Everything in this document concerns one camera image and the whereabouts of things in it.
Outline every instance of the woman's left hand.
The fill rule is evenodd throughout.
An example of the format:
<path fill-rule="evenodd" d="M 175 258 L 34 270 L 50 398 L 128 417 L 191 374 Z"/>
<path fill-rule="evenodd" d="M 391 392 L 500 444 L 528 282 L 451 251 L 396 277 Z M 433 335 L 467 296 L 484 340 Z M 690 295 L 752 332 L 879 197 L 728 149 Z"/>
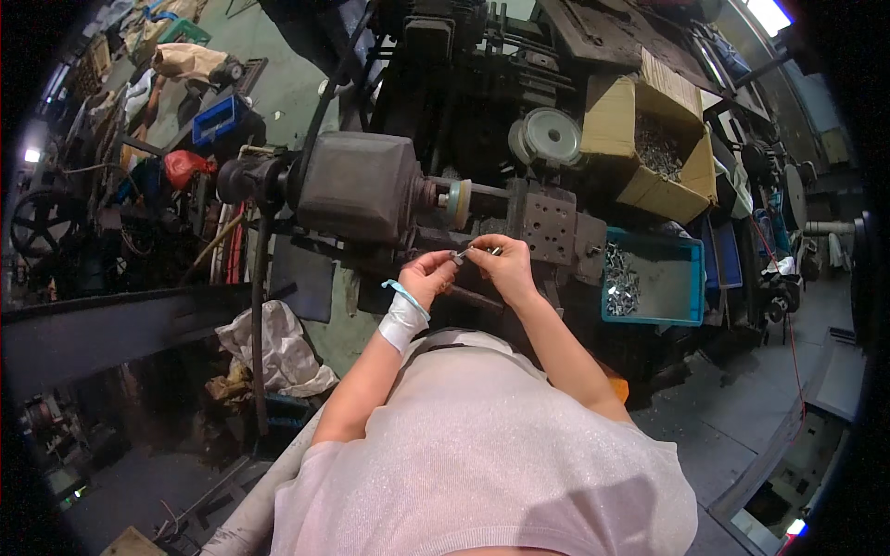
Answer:
<path fill-rule="evenodd" d="M 399 283 L 429 311 L 433 299 L 451 286 L 456 274 L 457 265 L 451 260 L 451 251 L 432 251 L 401 267 Z"/>

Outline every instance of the woman's hand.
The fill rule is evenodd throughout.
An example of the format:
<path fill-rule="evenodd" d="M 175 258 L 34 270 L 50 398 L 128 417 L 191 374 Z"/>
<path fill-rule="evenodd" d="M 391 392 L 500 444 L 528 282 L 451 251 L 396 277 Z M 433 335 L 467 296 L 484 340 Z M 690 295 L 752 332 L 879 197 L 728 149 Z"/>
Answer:
<path fill-rule="evenodd" d="M 399 283 L 429 311 L 433 299 L 451 286 L 455 274 L 457 265 L 451 260 L 451 251 L 432 251 L 401 267 Z"/>
<path fill-rule="evenodd" d="M 535 281 L 531 277 L 529 245 L 519 239 L 499 234 L 479 236 L 470 242 L 466 258 L 482 269 L 484 278 L 491 278 L 500 294 L 514 310 L 540 297 Z M 499 256 L 487 253 L 486 249 L 500 247 Z"/>

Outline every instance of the light blue wristband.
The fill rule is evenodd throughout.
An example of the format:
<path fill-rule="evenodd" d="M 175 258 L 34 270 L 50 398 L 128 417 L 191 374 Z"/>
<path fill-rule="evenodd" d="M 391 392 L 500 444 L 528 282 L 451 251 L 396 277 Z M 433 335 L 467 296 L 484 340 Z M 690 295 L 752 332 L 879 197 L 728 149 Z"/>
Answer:
<path fill-rule="evenodd" d="M 380 287 L 387 287 L 387 286 L 391 287 L 396 292 L 400 293 L 402 295 L 402 297 L 404 297 L 412 305 L 414 305 L 417 308 L 417 310 L 420 311 L 420 314 L 424 316 L 424 319 L 426 320 L 426 322 L 430 321 L 430 313 L 426 312 L 426 309 L 424 309 L 423 307 L 420 306 L 420 303 L 418 303 L 417 300 L 414 299 L 414 296 L 412 296 L 405 290 L 405 288 L 404 288 L 404 286 L 402 286 L 402 284 L 396 282 L 395 280 L 386 280 L 383 284 L 380 285 Z"/>

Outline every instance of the forearm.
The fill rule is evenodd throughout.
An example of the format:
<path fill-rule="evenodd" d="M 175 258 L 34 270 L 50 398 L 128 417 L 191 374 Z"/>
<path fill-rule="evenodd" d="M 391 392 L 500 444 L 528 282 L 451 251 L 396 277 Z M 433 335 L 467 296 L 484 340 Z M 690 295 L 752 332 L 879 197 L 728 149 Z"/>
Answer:
<path fill-rule="evenodd" d="M 380 332 L 374 332 L 368 346 L 331 393 L 312 444 L 365 438 L 368 419 L 386 402 L 400 366 L 399 351 Z"/>
<path fill-rule="evenodd" d="M 515 310 L 555 388 L 610 419 L 630 420 L 603 369 L 544 297 L 532 295 L 528 301 L 517 304 Z"/>

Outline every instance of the spoked wheel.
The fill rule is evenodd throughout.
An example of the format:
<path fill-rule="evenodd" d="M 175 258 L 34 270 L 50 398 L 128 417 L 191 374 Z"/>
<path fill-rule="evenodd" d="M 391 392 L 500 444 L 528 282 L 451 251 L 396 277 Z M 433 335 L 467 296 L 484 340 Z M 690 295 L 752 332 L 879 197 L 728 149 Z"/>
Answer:
<path fill-rule="evenodd" d="M 77 201 L 64 191 L 31 191 L 15 206 L 10 233 L 12 246 L 24 257 L 58 254 L 62 239 L 77 229 L 80 212 Z"/>

